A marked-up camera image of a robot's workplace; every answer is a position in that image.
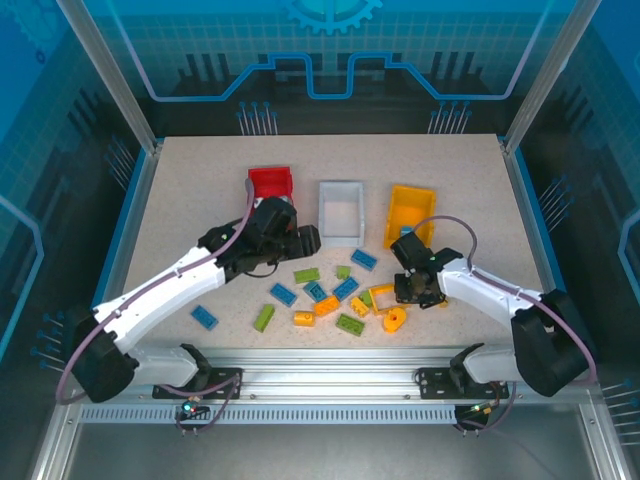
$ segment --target robotic arm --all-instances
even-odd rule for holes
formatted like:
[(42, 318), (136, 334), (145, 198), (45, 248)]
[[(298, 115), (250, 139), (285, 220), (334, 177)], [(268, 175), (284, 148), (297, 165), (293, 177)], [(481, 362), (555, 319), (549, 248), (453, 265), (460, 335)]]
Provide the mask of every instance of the robotic arm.
[(414, 232), (400, 237), (391, 250), (405, 270), (395, 276), (399, 303), (429, 308), (447, 297), (456, 298), (512, 334), (513, 345), (473, 345), (451, 361), (449, 374), (461, 394), (473, 384), (525, 381), (550, 397), (589, 367), (580, 346), (545, 312), (550, 309), (594, 352), (593, 341), (566, 293), (522, 289), (471, 265), (450, 248), (434, 254)]
[(295, 208), (281, 198), (269, 197), (255, 209), (236, 241), (211, 258), (232, 237), (237, 223), (212, 228), (184, 257), (135, 290), (98, 305), (93, 312), (81, 308), (69, 312), (71, 334), (65, 337), (69, 356), (97, 325), (108, 322), (72, 370), (93, 402), (109, 400), (131, 385), (169, 384), (185, 391), (210, 385), (211, 367), (192, 345), (167, 349), (136, 344), (203, 293), (261, 263), (275, 268), (279, 262), (311, 256), (320, 248), (316, 227), (297, 227)]

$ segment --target metal bracket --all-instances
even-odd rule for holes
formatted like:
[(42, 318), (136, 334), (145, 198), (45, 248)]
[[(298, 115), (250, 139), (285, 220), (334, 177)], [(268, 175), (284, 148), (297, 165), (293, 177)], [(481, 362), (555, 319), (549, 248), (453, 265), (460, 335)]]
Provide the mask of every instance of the metal bracket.
[[(496, 389), (488, 383), (474, 384), (467, 386), (462, 394), (451, 376), (448, 368), (419, 368), (414, 377), (414, 381), (420, 388), (420, 398), (422, 400), (494, 400)], [(509, 398), (507, 385), (497, 389), (501, 400)]]
[[(211, 373), (209, 374), (209, 385), (215, 385), (234, 375), (238, 375), (240, 377), (240, 381), (238, 385), (235, 387), (233, 394), (231, 395), (231, 400), (237, 400), (240, 398), (240, 389), (242, 386), (242, 373), (243, 370), (241, 368), (213, 368), (211, 369)], [(215, 392), (204, 395), (202, 398), (204, 400), (226, 400), (227, 396), (231, 389), (234, 388), (233, 383), (230, 383), (226, 387), (221, 388)], [(174, 395), (173, 393), (167, 392), (164, 388), (159, 387), (158, 385), (154, 385), (151, 396), (156, 400), (184, 400), (184, 397), (179, 395)]]

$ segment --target glass panel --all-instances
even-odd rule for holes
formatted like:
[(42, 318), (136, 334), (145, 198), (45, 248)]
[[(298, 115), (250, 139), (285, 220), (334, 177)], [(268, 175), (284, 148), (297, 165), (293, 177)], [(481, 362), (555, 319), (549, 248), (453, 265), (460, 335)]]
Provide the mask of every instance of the glass panel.
[(574, 0), (87, 5), (159, 136), (505, 133)]
[(563, 281), (595, 337), (600, 360), (635, 365), (639, 21), (637, 2), (602, 2), (521, 145)]
[(139, 146), (55, 2), (0, 13), (0, 478), (17, 479), (53, 406), (62, 312), (92, 300)]

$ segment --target orange lego piece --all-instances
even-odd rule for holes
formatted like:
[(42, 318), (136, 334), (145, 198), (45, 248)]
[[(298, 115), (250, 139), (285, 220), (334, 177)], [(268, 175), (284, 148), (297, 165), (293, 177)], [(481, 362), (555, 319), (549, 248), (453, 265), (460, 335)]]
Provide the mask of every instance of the orange lego piece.
[(351, 309), (356, 312), (360, 318), (363, 318), (367, 313), (369, 313), (369, 307), (367, 307), (358, 297), (353, 297), (351, 299)]
[[(415, 227), (425, 218), (433, 216), (435, 210), (436, 192), (433, 190), (394, 185), (384, 233), (384, 248), (391, 248), (391, 244), (402, 235), (403, 227)], [(428, 247), (434, 230), (433, 222), (429, 222), (420, 227), (416, 235)]]
[(296, 312), (293, 316), (293, 324), (296, 327), (313, 327), (316, 324), (316, 316), (313, 312)]
[(313, 306), (313, 311), (316, 312), (318, 317), (324, 317), (328, 313), (337, 310), (340, 307), (340, 302), (338, 301), (338, 297), (335, 295), (331, 295), (328, 298), (325, 298), (321, 302), (316, 303)]
[(387, 333), (396, 333), (407, 319), (407, 312), (404, 308), (392, 308), (382, 321), (382, 328)]

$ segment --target speckled tabletop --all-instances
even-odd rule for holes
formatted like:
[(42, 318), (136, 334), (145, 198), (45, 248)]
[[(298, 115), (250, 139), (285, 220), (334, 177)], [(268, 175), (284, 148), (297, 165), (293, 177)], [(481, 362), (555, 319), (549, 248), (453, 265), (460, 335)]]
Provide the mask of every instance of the speckled tabletop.
[[(436, 213), (458, 216), (476, 230), (475, 263), (515, 284), (540, 289), (531, 249), (494, 135), (341, 135), (273, 137), (167, 138), (153, 180), (126, 281), (126, 290), (163, 270), (209, 228), (242, 215), (247, 169), (288, 165), (293, 172), (298, 223), (317, 224), (318, 182), (364, 182), (366, 232), (363, 249), (379, 259), (373, 272), (354, 265), (353, 249), (322, 249), (317, 255), (284, 262), (267, 279), (240, 276), (225, 287), (186, 305), (152, 330), (144, 341), (199, 347), (411, 347), (459, 346), (509, 341), (508, 332), (483, 313), (459, 301), (448, 308), (408, 310), (405, 325), (393, 335), (382, 330), (380, 317), (368, 315), (361, 337), (335, 326), (340, 312), (353, 315), (348, 301), (316, 326), (295, 327), (295, 310), (311, 310), (312, 300), (294, 283), (293, 272), (318, 267), (329, 291), (339, 283), (338, 265), (352, 266), (362, 287), (393, 281), (401, 271), (382, 248), (393, 184), (436, 190)], [(456, 224), (436, 224), (432, 248), (451, 247), (467, 254), (471, 240)], [(256, 273), (270, 269), (259, 267)], [(292, 308), (275, 301), (269, 290), (280, 282), (298, 294)], [(276, 311), (264, 333), (253, 329), (263, 305)], [(203, 305), (219, 324), (211, 332), (189, 312)]]

